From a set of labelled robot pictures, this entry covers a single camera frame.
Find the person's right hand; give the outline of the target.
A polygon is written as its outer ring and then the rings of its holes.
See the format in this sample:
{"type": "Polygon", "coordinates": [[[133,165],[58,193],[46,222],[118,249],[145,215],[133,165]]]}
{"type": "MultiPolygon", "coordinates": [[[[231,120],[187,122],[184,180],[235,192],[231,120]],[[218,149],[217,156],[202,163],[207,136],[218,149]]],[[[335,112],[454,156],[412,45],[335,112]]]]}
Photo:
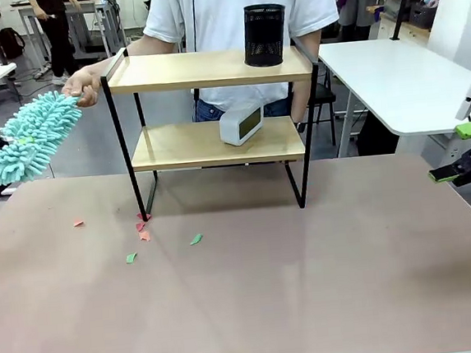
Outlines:
{"type": "Polygon", "coordinates": [[[62,86],[62,94],[76,97],[78,107],[91,107],[98,101],[101,70],[96,64],[82,67],[62,86]]]}

